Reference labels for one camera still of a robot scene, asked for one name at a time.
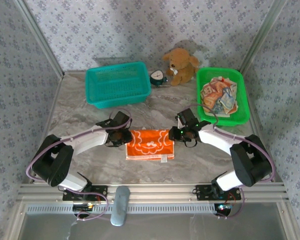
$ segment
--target towel label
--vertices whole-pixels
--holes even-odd
[[[161,156],[161,163],[167,163],[168,162],[168,156],[166,154]]]

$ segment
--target patterned wallpaper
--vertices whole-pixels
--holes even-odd
[[[184,47],[238,69],[272,0],[26,0],[63,70],[144,61]]]
[[[12,0],[0,0],[0,239],[58,84]]]
[[[288,1],[245,80],[300,227],[300,0]]]

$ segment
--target brown teddy bear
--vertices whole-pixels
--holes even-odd
[[[184,84],[199,70],[197,67],[200,62],[196,57],[190,56],[187,50],[183,48],[175,48],[162,58],[164,61],[170,61],[170,68],[166,70],[168,76],[174,76],[171,82],[172,86],[179,83]]]

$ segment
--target alarm clock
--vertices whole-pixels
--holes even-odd
[[[150,75],[150,82],[155,86],[160,86],[167,81],[167,78],[161,70],[156,70]]]

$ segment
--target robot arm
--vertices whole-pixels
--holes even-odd
[[[86,131],[76,135],[56,137],[49,135],[45,138],[36,155],[53,143],[63,139],[71,139],[63,142],[44,153],[34,164],[32,170],[46,181],[50,186],[62,186],[74,191],[88,192],[90,181],[77,172],[69,171],[72,157],[90,148],[99,145],[110,145],[118,147],[132,140],[131,132],[121,126],[129,120],[129,117],[119,111],[113,119],[108,119],[97,123],[90,128],[91,133],[84,134]]]
[[[225,172],[212,180],[212,189],[216,196],[232,188],[245,185],[252,186],[271,173],[271,165],[266,157],[256,148],[239,140],[246,139],[265,150],[259,137],[234,136],[229,138],[222,134],[229,134],[218,129],[207,121],[199,122],[188,108],[177,114],[178,127],[174,126],[169,131],[169,139],[174,141],[190,142],[195,140],[210,144],[226,152],[232,157],[234,170]]]

